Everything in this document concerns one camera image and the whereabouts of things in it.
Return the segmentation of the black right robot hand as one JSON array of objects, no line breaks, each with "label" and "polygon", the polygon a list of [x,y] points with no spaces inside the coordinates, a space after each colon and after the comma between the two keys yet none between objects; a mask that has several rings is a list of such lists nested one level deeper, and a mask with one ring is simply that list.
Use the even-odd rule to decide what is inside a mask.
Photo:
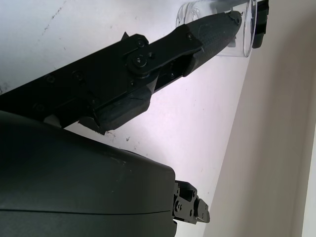
[{"label": "black right robot hand", "polygon": [[237,35],[230,10],[149,43],[139,34],[0,97],[3,237],[173,237],[178,221],[210,221],[194,186],[144,156],[79,136],[104,134],[145,112],[151,96],[186,77]]}]

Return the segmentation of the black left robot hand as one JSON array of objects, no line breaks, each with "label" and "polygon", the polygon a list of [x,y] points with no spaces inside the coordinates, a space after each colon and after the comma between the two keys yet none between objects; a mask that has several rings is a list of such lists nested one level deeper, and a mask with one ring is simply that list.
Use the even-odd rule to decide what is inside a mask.
[{"label": "black left robot hand", "polygon": [[257,3],[256,27],[254,33],[253,49],[260,48],[266,33],[267,20],[269,15],[269,1],[261,0]]}]

